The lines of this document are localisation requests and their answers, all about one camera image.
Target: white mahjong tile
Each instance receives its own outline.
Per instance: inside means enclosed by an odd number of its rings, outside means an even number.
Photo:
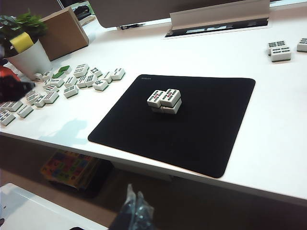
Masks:
[[[102,76],[102,80],[107,81],[108,84],[111,83],[111,81],[112,81],[111,74],[112,74],[111,72],[106,73],[106,75]]]
[[[164,96],[165,92],[162,90],[155,90],[152,95],[147,99],[147,104],[150,107],[160,108],[161,107],[161,98]]]
[[[11,102],[7,109],[10,112],[16,112],[22,105],[23,103],[21,101]]]
[[[64,84],[64,80],[61,78],[51,79],[50,85],[54,85],[56,87],[61,87]]]
[[[34,77],[38,81],[44,81],[43,74],[41,74],[41,73],[34,74]]]
[[[82,65],[78,65],[75,69],[75,71],[73,72],[73,75],[77,78],[85,76],[87,71],[89,69],[88,64],[82,64]]]
[[[11,104],[11,102],[5,102],[5,103],[1,106],[0,110],[1,110],[1,111],[7,110],[7,108],[10,106],[10,104]]]
[[[40,95],[35,101],[34,101],[34,105],[38,108],[44,107],[44,105],[46,104],[44,101],[44,97],[45,95]]]
[[[85,84],[87,87],[92,87],[93,83],[97,80],[97,77],[95,77],[94,75],[89,75],[86,78]]]
[[[59,89],[55,85],[49,85],[47,88],[45,88],[46,92],[58,92]]]
[[[179,98],[179,100],[177,101],[177,103],[174,105],[173,108],[163,106],[163,112],[165,114],[176,114],[178,112],[178,109],[180,108],[181,104],[182,104],[182,101]]]
[[[291,59],[291,50],[288,46],[280,46],[271,50],[272,62],[288,61]]]
[[[77,85],[73,85],[73,86],[70,86],[66,89],[64,89],[64,96],[66,98],[70,98],[74,95],[77,95],[79,92],[79,87]]]
[[[108,83],[106,80],[97,80],[93,83],[93,87],[96,90],[103,91],[108,87]]]
[[[15,116],[11,114],[8,110],[4,110],[0,113],[0,124],[7,126],[15,119]]]
[[[181,97],[180,91],[175,89],[166,90],[165,95],[161,98],[160,102],[162,106],[174,107],[179,98]]]
[[[153,111],[154,113],[159,113],[159,114],[163,114],[163,113],[164,113],[163,107],[162,107],[162,106],[160,106],[160,108],[151,107],[151,109],[152,109],[152,111]]]
[[[29,102],[30,105],[34,104],[34,101],[40,96],[39,93],[33,94],[32,96],[27,98],[27,101]]]
[[[70,87],[70,86],[73,86],[77,83],[77,78],[76,77],[67,77],[65,79],[65,83],[64,83],[64,86],[67,88],[67,87]]]
[[[22,117],[26,118],[31,112],[33,111],[33,108],[29,105],[23,105],[21,108],[17,111],[17,114]]]
[[[286,42],[284,40],[280,40],[277,42],[269,42],[268,43],[268,55],[271,55],[271,50],[278,48],[279,46],[286,46]]]
[[[77,86],[79,87],[79,89],[87,87],[85,84],[86,78],[87,78],[86,76],[82,76],[78,79]]]
[[[52,79],[47,79],[47,80],[45,80],[44,83],[43,83],[43,88],[45,89],[45,88],[47,88],[49,85],[51,85],[51,81],[52,81]]]
[[[298,52],[307,52],[307,38],[302,38],[296,47]]]
[[[115,69],[112,73],[111,73],[111,78],[112,80],[120,80],[122,79],[122,77],[125,75],[125,70],[123,68],[118,68]]]
[[[0,103],[0,111],[1,111],[1,108],[2,108],[2,106],[5,104],[5,102],[1,102]]]
[[[102,72],[98,68],[94,67],[90,68],[90,74],[99,78],[102,75]]]
[[[49,92],[44,98],[44,102],[46,104],[53,104],[57,98],[59,97],[59,94],[57,92]]]
[[[33,94],[36,94],[36,91],[35,91],[35,90],[29,91],[29,92],[25,95],[25,97],[27,98],[27,97],[29,97],[29,96],[31,96],[31,95],[33,95]]]
[[[53,73],[50,72],[50,71],[47,71],[43,74],[43,80],[46,81],[46,80],[49,80],[53,77]]]

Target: plastic bag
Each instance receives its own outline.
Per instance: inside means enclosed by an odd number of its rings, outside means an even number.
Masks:
[[[129,184],[127,199],[109,230],[155,230],[152,223],[153,211],[154,208],[144,200],[142,192],[138,192],[136,197]]]

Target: yellow sponge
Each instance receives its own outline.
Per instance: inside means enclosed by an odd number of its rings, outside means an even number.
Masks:
[[[21,53],[33,46],[33,41],[26,32],[23,32],[21,35],[13,38],[10,40],[10,42],[18,53]]]

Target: red object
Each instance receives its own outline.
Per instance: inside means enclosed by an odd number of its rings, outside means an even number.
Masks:
[[[4,66],[0,66],[0,77],[5,78],[8,76],[13,76],[17,81],[20,81],[20,79],[17,77],[16,74],[14,74],[14,72],[11,69],[6,68]]]

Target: green leaves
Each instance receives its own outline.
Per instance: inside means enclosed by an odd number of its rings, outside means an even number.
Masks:
[[[36,42],[40,36],[46,34],[47,26],[44,22],[40,21],[41,17],[31,15],[30,10],[27,13],[13,18],[6,15],[0,15],[0,45],[5,49],[7,54],[13,54],[9,40],[18,36],[23,32],[27,32],[32,41]]]

